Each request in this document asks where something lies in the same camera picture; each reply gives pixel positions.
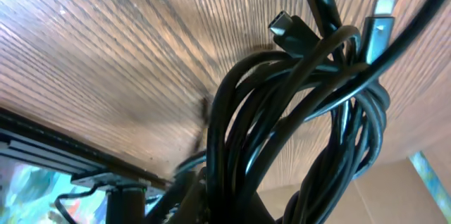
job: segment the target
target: beige wall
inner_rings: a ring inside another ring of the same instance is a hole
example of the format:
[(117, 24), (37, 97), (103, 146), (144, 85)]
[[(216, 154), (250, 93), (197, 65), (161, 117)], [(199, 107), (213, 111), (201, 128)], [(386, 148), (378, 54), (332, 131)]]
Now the beige wall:
[[(274, 218), (282, 216), (291, 185), (260, 192)], [(351, 182), (326, 223), (446, 223), (443, 214), (409, 160), (376, 166)]]

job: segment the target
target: coiled cable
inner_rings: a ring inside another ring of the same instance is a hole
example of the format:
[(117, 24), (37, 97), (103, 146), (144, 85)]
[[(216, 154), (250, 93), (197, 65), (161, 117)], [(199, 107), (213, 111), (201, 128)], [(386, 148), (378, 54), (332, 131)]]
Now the coiled cable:
[[(405, 52), (445, 1), (426, 0), (371, 65), (365, 63), (360, 33), (352, 26), (338, 26), (306, 56), (264, 51), (235, 64), (214, 98), (206, 151), (178, 167), (182, 173), (206, 156), (212, 223), (241, 221), (290, 136), (303, 122), (330, 112), (328, 145), (278, 220), (283, 224), (323, 223), (350, 181), (371, 167), (381, 150), (390, 98), (378, 77)], [(310, 93), (281, 118), (294, 95), (305, 89), (311, 89)]]

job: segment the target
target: cable bundle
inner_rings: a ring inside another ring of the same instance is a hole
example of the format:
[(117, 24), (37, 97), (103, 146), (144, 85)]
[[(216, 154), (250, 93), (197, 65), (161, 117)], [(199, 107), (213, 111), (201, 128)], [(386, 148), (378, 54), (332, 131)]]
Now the cable bundle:
[[(328, 145), (278, 220), (323, 223), (350, 181), (371, 167), (381, 150), (390, 98), (378, 77), (402, 55), (444, 1), (427, 0), (371, 65), (365, 63), (364, 53), (359, 50), (360, 33), (352, 26), (339, 27), (307, 56), (266, 51), (237, 63), (224, 77), (211, 110), (206, 189), (213, 223), (240, 220), (293, 132), (303, 122), (330, 112)], [(294, 95), (304, 89), (311, 91), (288, 116), (281, 118)], [(235, 112), (236, 119), (228, 132)], [(187, 160), (181, 168), (200, 161), (200, 156), (203, 153)]]

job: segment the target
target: wood grain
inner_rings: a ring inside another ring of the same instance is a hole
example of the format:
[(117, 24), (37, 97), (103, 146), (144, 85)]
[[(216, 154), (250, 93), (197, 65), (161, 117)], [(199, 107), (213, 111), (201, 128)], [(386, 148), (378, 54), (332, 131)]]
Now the wood grain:
[[(397, 0), (394, 37), (422, 1)], [(360, 27), (372, 3), (337, 0)], [(305, 0), (0, 0), (0, 106), (168, 176), (199, 130), (199, 100), (273, 48), (266, 26), (282, 9), (314, 26)], [(447, 3), (381, 79), (393, 99), (381, 161), (451, 135), (450, 16)], [(303, 125), (261, 187), (300, 182), (328, 124)]]

